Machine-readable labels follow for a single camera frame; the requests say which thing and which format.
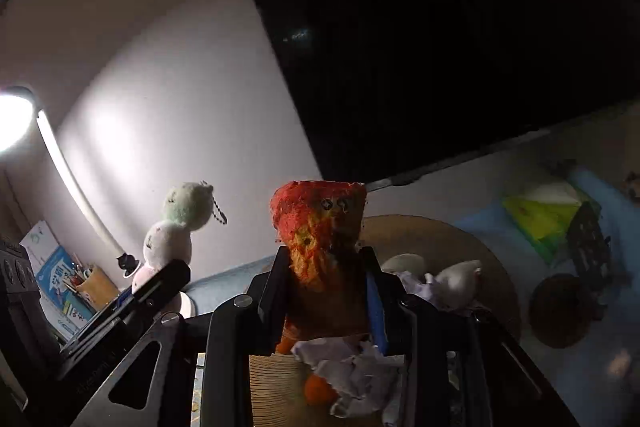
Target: screw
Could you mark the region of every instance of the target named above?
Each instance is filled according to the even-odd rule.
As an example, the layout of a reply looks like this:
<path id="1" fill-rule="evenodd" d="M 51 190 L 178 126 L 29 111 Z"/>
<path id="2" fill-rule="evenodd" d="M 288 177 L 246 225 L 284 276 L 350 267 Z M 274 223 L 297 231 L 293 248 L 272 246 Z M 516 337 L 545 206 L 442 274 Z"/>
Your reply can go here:
<path id="1" fill-rule="evenodd" d="M 172 320 L 179 319 L 179 318 L 180 318 L 180 315 L 178 315 L 176 312 L 168 312 L 168 313 L 165 313 L 160 318 L 160 323 L 167 324 L 167 322 L 170 322 Z"/>
<path id="2" fill-rule="evenodd" d="M 254 300 L 251 298 L 251 295 L 243 293 L 234 299 L 234 306 L 236 308 L 247 308 L 247 306 L 251 306 L 252 302 L 254 302 Z"/>

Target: lamp arm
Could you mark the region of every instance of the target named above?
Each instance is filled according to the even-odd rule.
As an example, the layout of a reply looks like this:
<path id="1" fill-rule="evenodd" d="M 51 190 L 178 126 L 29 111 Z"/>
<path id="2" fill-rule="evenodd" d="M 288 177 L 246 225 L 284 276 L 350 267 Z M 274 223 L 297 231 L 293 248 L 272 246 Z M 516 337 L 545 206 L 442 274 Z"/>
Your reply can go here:
<path id="1" fill-rule="evenodd" d="M 74 198 L 76 205 L 84 215 L 87 221 L 94 227 L 95 232 L 100 236 L 100 239 L 107 245 L 107 247 L 113 252 L 113 255 L 116 257 L 122 256 L 125 251 L 115 240 L 111 232 L 105 227 L 104 223 L 98 217 L 98 214 L 95 213 L 94 208 L 91 206 L 91 203 L 87 200 L 82 188 L 78 185 L 75 176 L 69 169 L 69 165 L 66 163 L 65 157 L 62 155 L 62 151 L 58 146 L 58 142 L 56 141 L 56 137 L 53 134 L 53 130 L 51 125 L 49 124 L 49 120 L 47 119 L 47 115 L 43 110 L 38 111 L 38 117 L 36 118 L 36 122 L 38 123 L 38 127 L 40 129 L 40 134 L 42 135 L 42 139 L 44 140 L 45 145 L 47 146 L 47 150 L 49 151 L 49 155 L 53 160 L 53 164 L 56 166 L 58 170 L 58 174 L 62 178 L 62 181 L 65 183 L 66 189 L 71 194 L 71 197 Z"/>

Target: desk lamp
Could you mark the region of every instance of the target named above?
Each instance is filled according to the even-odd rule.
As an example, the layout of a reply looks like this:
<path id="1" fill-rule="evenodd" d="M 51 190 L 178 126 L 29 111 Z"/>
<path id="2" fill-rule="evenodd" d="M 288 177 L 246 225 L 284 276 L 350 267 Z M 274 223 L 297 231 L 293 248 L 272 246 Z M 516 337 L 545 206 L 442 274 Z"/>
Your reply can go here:
<path id="1" fill-rule="evenodd" d="M 123 250 L 96 214 L 66 163 L 44 109 L 38 105 L 34 94 L 26 87 L 0 89 L 0 154 L 24 136 L 34 114 L 36 114 L 36 123 L 47 146 L 47 151 L 49 151 L 66 189 L 74 198 L 86 220 L 116 256 L 118 266 L 125 271 L 124 277 L 131 277 L 138 269 L 140 261 Z"/>

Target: toy eyes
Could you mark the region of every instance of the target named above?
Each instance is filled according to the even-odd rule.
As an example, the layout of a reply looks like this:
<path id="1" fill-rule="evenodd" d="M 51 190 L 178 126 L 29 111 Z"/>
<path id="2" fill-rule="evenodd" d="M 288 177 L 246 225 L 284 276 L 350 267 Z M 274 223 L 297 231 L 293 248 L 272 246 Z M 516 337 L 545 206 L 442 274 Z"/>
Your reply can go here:
<path id="1" fill-rule="evenodd" d="M 338 205 L 338 207 L 340 207 L 341 211 L 349 212 L 349 203 L 344 198 L 338 198 L 336 204 Z M 329 198 L 325 198 L 320 202 L 320 205 L 322 206 L 322 208 L 324 208 L 324 210 L 331 210 L 334 206 L 334 203 Z"/>

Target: brown round object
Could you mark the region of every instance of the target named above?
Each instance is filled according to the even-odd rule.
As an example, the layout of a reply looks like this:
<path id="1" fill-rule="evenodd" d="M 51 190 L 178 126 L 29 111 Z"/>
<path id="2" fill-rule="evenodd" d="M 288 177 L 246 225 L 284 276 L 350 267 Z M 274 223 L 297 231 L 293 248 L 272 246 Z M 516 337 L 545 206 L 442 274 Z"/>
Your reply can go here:
<path id="1" fill-rule="evenodd" d="M 476 298 L 516 338 L 520 338 L 520 308 L 513 282 L 498 258 L 478 238 L 442 221 L 427 217 L 365 217 L 359 244 L 372 247 L 382 265 L 400 253 L 416 253 L 426 271 L 437 275 L 453 264 L 479 259 L 482 276 Z"/>
<path id="2" fill-rule="evenodd" d="M 573 346 L 589 331 L 587 297 L 580 279 L 568 273 L 543 280 L 529 303 L 533 334 L 549 347 Z"/>

